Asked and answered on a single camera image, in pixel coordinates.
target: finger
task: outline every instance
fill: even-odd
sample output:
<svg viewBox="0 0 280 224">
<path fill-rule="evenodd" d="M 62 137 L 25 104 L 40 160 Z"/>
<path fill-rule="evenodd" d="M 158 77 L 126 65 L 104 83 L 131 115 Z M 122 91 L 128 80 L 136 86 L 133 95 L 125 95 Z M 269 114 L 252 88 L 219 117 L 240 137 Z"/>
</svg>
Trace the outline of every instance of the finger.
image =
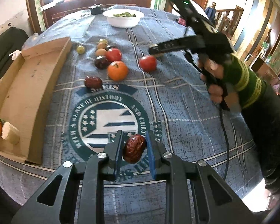
<svg viewBox="0 0 280 224">
<path fill-rule="evenodd" d="M 211 101 L 213 101 L 214 103 L 221 103 L 223 98 L 221 96 L 216 96 L 216 95 L 211 95 L 210 96 Z"/>
<path fill-rule="evenodd" d="M 202 81 L 206 82 L 206 77 L 205 77 L 203 74 L 201 74 L 201 73 L 200 73 L 200 79 L 201 79 Z"/>
<path fill-rule="evenodd" d="M 224 68 L 222 65 L 219 65 L 219 64 L 215 63 L 214 61 L 208 59 L 204 64 L 204 68 L 208 72 L 210 72 L 214 77 L 216 77 L 218 79 L 223 78 Z"/>
<path fill-rule="evenodd" d="M 197 67 L 200 68 L 200 69 L 203 68 L 203 63 L 202 63 L 200 60 L 198 60 L 198 65 L 197 65 Z"/>
<path fill-rule="evenodd" d="M 212 95 L 215 96 L 222 96 L 223 95 L 223 89 L 215 84 L 212 84 L 211 86 L 209 86 L 208 88 L 208 92 Z"/>
</svg>

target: banana piece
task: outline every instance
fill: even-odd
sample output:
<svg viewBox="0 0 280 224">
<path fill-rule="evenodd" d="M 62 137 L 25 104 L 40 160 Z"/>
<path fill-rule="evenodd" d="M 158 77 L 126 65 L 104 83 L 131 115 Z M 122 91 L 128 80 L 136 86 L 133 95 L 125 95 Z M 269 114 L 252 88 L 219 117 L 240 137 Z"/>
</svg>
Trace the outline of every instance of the banana piece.
<svg viewBox="0 0 280 224">
<path fill-rule="evenodd" d="M 5 122 L 2 127 L 2 136 L 4 140 L 11 144 L 17 144 L 20 140 L 19 130 L 14 127 L 11 123 Z"/>
</svg>

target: tablecloth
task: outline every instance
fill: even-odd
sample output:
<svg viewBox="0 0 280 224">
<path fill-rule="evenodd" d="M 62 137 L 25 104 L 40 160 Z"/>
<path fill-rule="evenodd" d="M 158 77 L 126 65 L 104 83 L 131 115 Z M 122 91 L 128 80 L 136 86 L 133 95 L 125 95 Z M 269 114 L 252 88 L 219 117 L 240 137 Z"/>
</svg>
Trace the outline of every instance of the tablecloth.
<svg viewBox="0 0 280 224">
<path fill-rule="evenodd" d="M 139 10 L 145 17 L 136 27 L 122 29 L 111 27 L 103 15 L 91 16 L 83 10 L 64 17 L 34 42 L 70 36 L 74 45 L 53 92 L 42 166 L 0 156 L 0 185 L 20 204 L 64 161 L 87 160 L 113 141 L 118 129 L 125 132 L 125 138 L 152 129 L 156 139 L 181 159 L 204 159 L 220 176 L 224 173 L 226 145 L 218 105 L 210 101 L 205 84 L 183 52 L 159 57 L 157 70 L 151 74 L 139 67 L 139 59 L 148 55 L 149 44 L 182 37 L 185 27 L 171 13 L 141 7 L 111 9 L 116 8 Z M 187 35 L 193 34 L 189 29 Z M 106 70 L 94 66 L 101 38 L 121 50 L 122 61 L 129 67 L 124 81 L 114 82 Z M 77 44 L 85 46 L 85 54 L 75 51 Z M 100 77 L 104 89 L 87 91 L 86 76 Z M 226 181 L 243 198 L 262 179 L 255 144 L 241 114 L 224 112 L 224 124 L 230 144 Z M 106 223 L 163 222 L 165 185 L 152 180 L 146 152 L 137 164 L 123 162 L 116 182 L 104 183 Z"/>
</svg>

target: cardboard box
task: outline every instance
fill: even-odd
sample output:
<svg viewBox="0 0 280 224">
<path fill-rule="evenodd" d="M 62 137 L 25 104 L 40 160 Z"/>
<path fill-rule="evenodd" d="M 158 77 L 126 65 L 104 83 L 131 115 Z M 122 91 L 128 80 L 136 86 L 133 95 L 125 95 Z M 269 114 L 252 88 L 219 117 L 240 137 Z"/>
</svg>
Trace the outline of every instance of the cardboard box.
<svg viewBox="0 0 280 224">
<path fill-rule="evenodd" d="M 0 137 L 0 155 L 18 162 L 42 163 L 43 134 L 59 73 L 69 53 L 69 37 L 22 51 L 0 79 L 0 118 L 20 132 L 16 145 Z"/>
</svg>

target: green fruit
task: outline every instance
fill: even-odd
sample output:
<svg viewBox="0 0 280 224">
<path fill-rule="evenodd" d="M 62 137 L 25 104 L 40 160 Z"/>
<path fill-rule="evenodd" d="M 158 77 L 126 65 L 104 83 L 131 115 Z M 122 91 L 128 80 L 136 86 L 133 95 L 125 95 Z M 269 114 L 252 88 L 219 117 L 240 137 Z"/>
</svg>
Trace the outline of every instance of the green fruit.
<svg viewBox="0 0 280 224">
<path fill-rule="evenodd" d="M 76 52 L 78 52 L 80 55 L 83 54 L 85 52 L 85 47 L 83 45 L 78 45 Z"/>
<path fill-rule="evenodd" d="M 100 40 L 99 40 L 99 43 L 105 43 L 105 44 L 108 44 L 108 40 L 106 40 L 106 39 L 100 39 Z"/>
</svg>

